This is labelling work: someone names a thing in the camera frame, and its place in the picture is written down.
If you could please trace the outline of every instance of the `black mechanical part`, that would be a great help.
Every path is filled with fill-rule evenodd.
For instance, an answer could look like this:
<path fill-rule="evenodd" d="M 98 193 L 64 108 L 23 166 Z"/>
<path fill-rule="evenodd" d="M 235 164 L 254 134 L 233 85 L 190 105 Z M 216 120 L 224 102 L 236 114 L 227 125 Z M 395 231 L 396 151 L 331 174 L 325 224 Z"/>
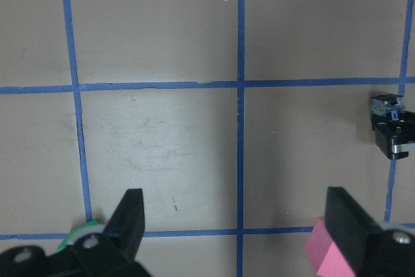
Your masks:
<path fill-rule="evenodd" d="M 376 145 L 391 160 L 415 151 L 415 113 L 405 111 L 403 98 L 385 94 L 370 99 Z"/>
<path fill-rule="evenodd" d="M 150 277 L 134 261 L 144 229 L 143 192 L 129 189 L 103 233 L 48 257 L 40 247 L 11 248 L 0 254 L 0 277 Z"/>
<path fill-rule="evenodd" d="M 342 187 L 329 187 L 326 228 L 357 277 L 415 276 L 415 237 L 383 230 Z"/>

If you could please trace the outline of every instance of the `green object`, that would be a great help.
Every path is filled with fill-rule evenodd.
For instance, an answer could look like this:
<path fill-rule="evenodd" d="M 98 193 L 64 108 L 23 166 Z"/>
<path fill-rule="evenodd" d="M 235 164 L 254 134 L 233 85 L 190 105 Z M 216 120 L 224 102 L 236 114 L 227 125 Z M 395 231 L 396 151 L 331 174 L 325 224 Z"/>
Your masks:
<path fill-rule="evenodd" d="M 60 243 L 59 247 L 56 249 L 56 252 L 61 252 L 64 248 L 66 248 L 67 246 L 67 242 L 71 239 L 71 237 L 73 237 L 74 234 L 76 234 L 79 230 L 86 228 L 86 227 L 90 227 L 90 226 L 95 226 L 95 225 L 99 225 L 98 220 L 94 219 L 90 222 L 87 222 L 79 227 L 74 228 L 73 230 L 70 231 L 70 233 L 65 237 L 65 239 Z"/>

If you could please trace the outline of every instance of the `pink block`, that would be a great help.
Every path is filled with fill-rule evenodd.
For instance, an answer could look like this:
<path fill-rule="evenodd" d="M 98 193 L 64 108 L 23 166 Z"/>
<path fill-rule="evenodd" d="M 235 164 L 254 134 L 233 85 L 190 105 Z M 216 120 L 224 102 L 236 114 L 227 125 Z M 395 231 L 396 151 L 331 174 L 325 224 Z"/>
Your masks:
<path fill-rule="evenodd" d="M 326 230 L 323 219 L 317 220 L 305 245 L 311 265 L 321 277 L 355 277 L 342 253 Z"/>

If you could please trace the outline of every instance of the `blue grid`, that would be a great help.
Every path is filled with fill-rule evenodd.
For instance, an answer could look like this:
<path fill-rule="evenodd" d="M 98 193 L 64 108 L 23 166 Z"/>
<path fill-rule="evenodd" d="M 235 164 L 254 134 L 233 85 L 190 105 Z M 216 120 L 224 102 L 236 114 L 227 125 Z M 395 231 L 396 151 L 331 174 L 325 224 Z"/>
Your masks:
<path fill-rule="evenodd" d="M 236 81 L 214 81 L 210 83 L 197 82 L 128 82 L 128 83 L 96 83 L 80 84 L 77 73 L 77 58 L 75 53 L 75 39 L 71 13 L 71 0 L 64 0 L 65 28 L 67 48 L 71 70 L 71 85 L 64 86 L 25 86 L 0 87 L 0 94 L 32 94 L 32 93 L 62 93 L 71 92 L 74 97 L 77 119 L 78 149 L 80 154 L 80 177 L 84 197 L 86 220 L 92 219 L 91 199 L 89 194 L 88 169 L 84 133 L 82 128 L 82 99 L 81 92 L 101 90 L 142 90 L 156 89 L 204 89 L 204 88 L 236 88 L 238 103 L 237 126 L 237 228 L 223 230 L 184 230 L 145 232 L 144 237 L 183 237 L 204 235 L 235 235 L 237 238 L 237 277 L 243 276 L 243 237 L 244 235 L 267 235 L 306 233 L 313 230 L 312 226 L 290 228 L 244 228 L 244 90 L 245 88 L 280 88 L 280 87 L 307 87 L 307 86 L 351 86 L 351 85 L 387 85 L 399 87 L 398 93 L 405 94 L 406 84 L 415 84 L 415 77 L 407 77 L 407 58 L 410 31 L 412 26 L 412 6 L 414 0 L 407 0 L 405 31 L 401 57 L 401 69 L 398 78 L 322 78 L 296 80 L 245 80 L 244 79 L 244 32 L 245 32 L 245 0 L 238 0 L 238 65 Z M 388 177 L 388 193 L 386 195 L 385 221 L 390 220 L 392 210 L 392 194 L 396 175 L 396 162 L 390 162 Z M 402 224 L 407 228 L 415 228 L 415 223 Z M 10 234 L 0 235 L 0 241 L 9 239 L 63 239 L 66 233 L 57 234 Z"/>

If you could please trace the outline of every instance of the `pink cube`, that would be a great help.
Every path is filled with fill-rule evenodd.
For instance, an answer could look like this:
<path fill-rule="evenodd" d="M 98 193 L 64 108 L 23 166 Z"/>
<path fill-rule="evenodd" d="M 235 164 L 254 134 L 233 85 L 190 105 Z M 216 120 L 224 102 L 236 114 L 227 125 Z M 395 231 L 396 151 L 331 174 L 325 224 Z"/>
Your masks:
<path fill-rule="evenodd" d="M 305 253 L 317 275 L 321 277 L 355 276 L 355 273 L 327 232 L 323 219 L 317 220 L 305 245 Z"/>

